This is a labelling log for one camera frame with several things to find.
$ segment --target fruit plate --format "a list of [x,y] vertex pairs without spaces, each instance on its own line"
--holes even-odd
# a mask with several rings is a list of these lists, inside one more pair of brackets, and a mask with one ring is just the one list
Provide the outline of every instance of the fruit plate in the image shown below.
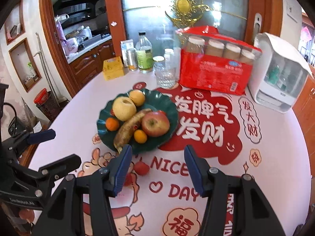
[[[111,150],[116,151],[114,147],[114,138],[118,131],[109,131],[105,126],[105,122],[109,117],[116,118],[111,113],[111,108],[114,103],[114,100],[118,97],[129,97],[129,93],[132,90],[128,91],[128,93],[121,93],[113,100],[110,100],[106,107],[101,110],[100,117],[97,121],[97,130],[98,134],[102,140],[102,142],[109,147]],[[132,137],[129,141],[129,144],[132,146],[133,154],[139,154],[146,151],[152,151],[157,147],[163,145],[168,140],[171,139],[174,131],[177,128],[178,124],[178,111],[176,105],[171,101],[168,96],[163,95],[161,92],[157,90],[147,90],[141,89],[141,92],[145,95],[145,103],[137,107],[137,112],[142,109],[150,108],[153,112],[158,110],[162,110],[166,113],[168,120],[170,121],[170,129],[169,131],[160,137],[148,137],[148,140],[144,144],[137,143]],[[124,122],[119,121],[120,127],[124,124]]]

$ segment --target banana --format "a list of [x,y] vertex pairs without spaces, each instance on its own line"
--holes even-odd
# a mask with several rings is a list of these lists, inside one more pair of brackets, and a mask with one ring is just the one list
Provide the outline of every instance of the banana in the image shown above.
[[129,143],[136,129],[141,126],[143,117],[149,112],[152,112],[152,109],[147,108],[141,110],[120,127],[114,138],[114,147],[119,154],[121,153],[123,146]]

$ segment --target yellow pear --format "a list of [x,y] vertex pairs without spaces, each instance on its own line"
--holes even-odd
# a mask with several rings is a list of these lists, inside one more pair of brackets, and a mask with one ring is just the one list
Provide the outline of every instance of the yellow pear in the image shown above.
[[115,116],[118,118],[118,120],[121,121],[129,120],[137,112],[136,106],[128,97],[116,98],[113,103],[112,109]]
[[145,102],[145,96],[140,90],[132,90],[129,93],[129,98],[133,101],[136,106],[142,106]]

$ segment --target wooden cabinet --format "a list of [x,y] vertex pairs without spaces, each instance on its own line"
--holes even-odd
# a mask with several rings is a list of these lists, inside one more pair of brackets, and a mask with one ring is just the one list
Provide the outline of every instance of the wooden cabinet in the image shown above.
[[95,49],[97,50],[97,54],[100,56],[100,59],[102,61],[102,65],[101,65],[101,71],[102,71],[103,61],[109,58],[115,57],[113,42],[112,41],[104,42],[103,44],[96,47]]
[[112,41],[104,42],[70,63],[70,69],[80,89],[102,72],[105,59],[115,57],[112,47]]
[[308,77],[293,111],[299,121],[308,148],[311,174],[315,176],[315,80],[311,77]]
[[303,116],[302,110],[308,103],[314,90],[315,90],[315,83],[313,79],[311,79],[311,77],[308,77],[306,84],[293,107],[293,111],[298,119],[300,116]]

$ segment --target white appliance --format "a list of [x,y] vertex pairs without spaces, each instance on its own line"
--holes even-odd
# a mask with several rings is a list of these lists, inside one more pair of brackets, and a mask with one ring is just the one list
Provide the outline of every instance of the white appliance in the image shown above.
[[286,113],[295,104],[311,69],[287,41],[272,34],[258,34],[255,46],[262,55],[253,66],[249,90],[256,103]]

